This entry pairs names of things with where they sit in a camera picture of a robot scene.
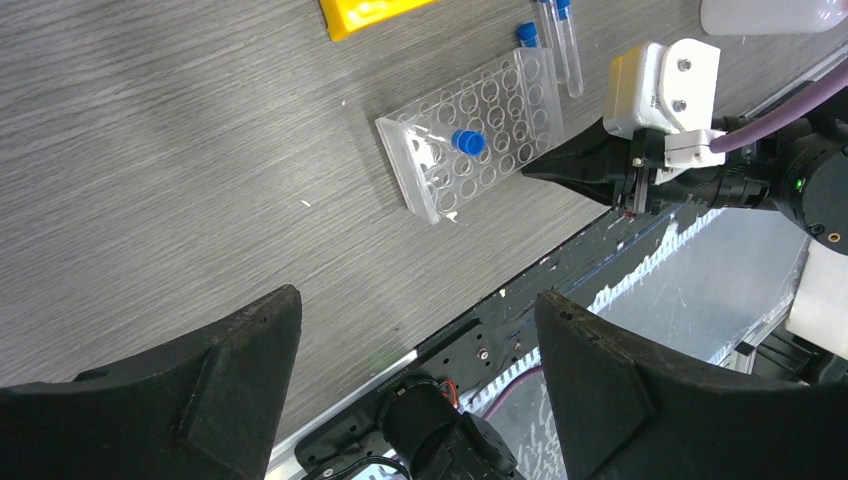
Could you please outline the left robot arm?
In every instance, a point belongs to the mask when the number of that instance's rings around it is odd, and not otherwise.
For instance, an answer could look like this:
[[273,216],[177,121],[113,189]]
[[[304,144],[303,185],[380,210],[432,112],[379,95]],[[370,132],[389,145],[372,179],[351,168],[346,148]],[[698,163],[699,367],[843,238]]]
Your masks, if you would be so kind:
[[[728,370],[620,328],[555,292],[534,311],[571,479],[843,479],[847,386]],[[65,383],[1,391],[5,479],[261,479],[297,353],[282,286],[198,330]],[[374,418],[409,479],[515,479],[482,418],[437,383],[386,384]]]

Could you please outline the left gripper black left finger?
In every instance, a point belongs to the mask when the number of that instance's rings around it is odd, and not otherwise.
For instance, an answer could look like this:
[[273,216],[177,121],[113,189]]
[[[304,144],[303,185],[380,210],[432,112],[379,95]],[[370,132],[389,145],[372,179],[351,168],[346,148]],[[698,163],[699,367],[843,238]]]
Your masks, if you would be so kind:
[[5,479],[261,479],[298,350],[282,286],[207,326],[79,373],[1,391]]

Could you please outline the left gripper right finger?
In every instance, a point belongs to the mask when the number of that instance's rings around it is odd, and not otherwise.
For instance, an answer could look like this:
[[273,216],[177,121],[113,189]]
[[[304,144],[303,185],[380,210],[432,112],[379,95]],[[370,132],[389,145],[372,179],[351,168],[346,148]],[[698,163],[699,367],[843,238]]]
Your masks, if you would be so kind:
[[541,363],[571,479],[843,479],[847,387],[725,369],[546,291]]

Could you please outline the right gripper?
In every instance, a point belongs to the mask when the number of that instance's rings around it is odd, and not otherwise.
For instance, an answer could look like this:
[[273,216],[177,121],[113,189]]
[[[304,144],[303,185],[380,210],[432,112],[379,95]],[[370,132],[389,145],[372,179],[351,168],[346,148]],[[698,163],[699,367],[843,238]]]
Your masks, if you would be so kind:
[[767,197],[776,166],[773,136],[727,153],[721,165],[678,172],[661,164],[663,147],[658,131],[639,128],[631,139],[621,138],[608,133],[599,119],[521,173],[633,214],[656,214],[671,204],[772,207]]

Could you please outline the blue capped tube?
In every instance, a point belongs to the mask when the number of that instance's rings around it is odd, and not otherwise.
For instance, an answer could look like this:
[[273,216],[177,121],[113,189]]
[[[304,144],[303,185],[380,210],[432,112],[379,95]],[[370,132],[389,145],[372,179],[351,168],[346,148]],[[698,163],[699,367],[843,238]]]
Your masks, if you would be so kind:
[[569,95],[577,99],[584,94],[584,82],[571,1],[557,0],[556,11],[561,52],[566,68],[567,89]]
[[566,84],[569,80],[569,70],[564,48],[564,30],[559,18],[557,2],[539,0],[537,5],[542,19],[545,44],[554,52],[557,81],[559,84]]
[[534,22],[525,22],[516,28],[516,37],[522,48],[537,48],[540,37]]
[[479,157],[486,148],[486,140],[482,133],[474,130],[456,130],[450,135],[450,144],[458,152]]

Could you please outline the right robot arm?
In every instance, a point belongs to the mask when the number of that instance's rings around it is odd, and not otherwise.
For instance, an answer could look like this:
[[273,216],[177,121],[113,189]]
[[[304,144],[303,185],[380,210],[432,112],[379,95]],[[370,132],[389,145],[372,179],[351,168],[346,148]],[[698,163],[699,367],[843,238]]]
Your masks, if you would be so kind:
[[656,130],[624,139],[597,121],[522,173],[635,215],[671,205],[779,211],[822,246],[847,253],[846,90],[728,152],[723,164],[687,169],[667,182],[660,179],[668,170],[663,147]]

